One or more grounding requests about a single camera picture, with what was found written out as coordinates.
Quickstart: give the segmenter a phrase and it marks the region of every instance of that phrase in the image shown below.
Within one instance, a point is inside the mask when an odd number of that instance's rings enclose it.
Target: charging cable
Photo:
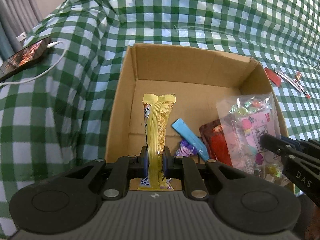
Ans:
[[[26,80],[23,80],[23,81],[19,81],[19,82],[4,82],[4,83],[0,83],[0,87],[3,87],[5,85],[20,85],[20,84],[24,84],[24,83],[28,83],[28,82],[31,82],[33,80],[36,80],[37,78],[40,78],[42,76],[44,76],[45,74],[47,74],[50,70],[52,70],[59,62],[60,60],[62,60],[62,58],[64,57],[64,55],[66,54],[67,52],[67,46],[65,45],[65,43],[63,41],[56,41],[56,42],[52,42],[50,44],[48,44],[47,48],[52,48],[54,47],[55,45],[59,44],[59,43],[62,43],[64,45],[64,51],[62,53],[62,55],[60,56],[60,58],[57,60],[56,63],[54,63],[50,68],[48,68],[46,71],[42,72],[40,75],[37,75],[36,77],[34,78],[30,78],[30,79],[26,79]]]

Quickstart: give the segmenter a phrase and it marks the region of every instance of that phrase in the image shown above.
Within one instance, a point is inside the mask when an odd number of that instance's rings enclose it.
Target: cardboard box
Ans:
[[[143,94],[175,94],[166,146],[181,141],[171,124],[182,118],[200,136],[199,127],[218,119],[216,103],[238,95],[268,94],[272,86],[260,62],[252,57],[175,45],[135,44],[128,47],[112,108],[106,160],[139,155],[145,145]],[[281,134],[288,136],[274,95]]]

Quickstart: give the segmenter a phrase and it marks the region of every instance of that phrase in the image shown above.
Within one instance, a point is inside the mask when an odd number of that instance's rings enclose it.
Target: plastic tablecloth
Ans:
[[[25,44],[50,35],[65,58],[46,76],[0,88],[0,238],[16,228],[8,203],[20,188],[105,154],[121,62],[136,42],[253,56],[294,77],[311,99],[282,82],[274,92],[291,138],[319,138],[319,0],[66,0]],[[63,52],[57,45],[36,67]]]

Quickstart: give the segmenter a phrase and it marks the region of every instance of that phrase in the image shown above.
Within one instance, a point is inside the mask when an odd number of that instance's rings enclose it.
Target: gray curtain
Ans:
[[[17,37],[42,20],[35,0],[0,0],[0,55],[6,60],[22,49]]]

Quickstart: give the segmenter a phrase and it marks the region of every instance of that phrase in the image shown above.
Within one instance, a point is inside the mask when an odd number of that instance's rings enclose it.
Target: yellow snack package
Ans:
[[[173,190],[163,174],[162,153],[165,144],[165,129],[175,102],[175,95],[144,94],[143,96],[149,170],[148,178],[141,179],[138,190]]]

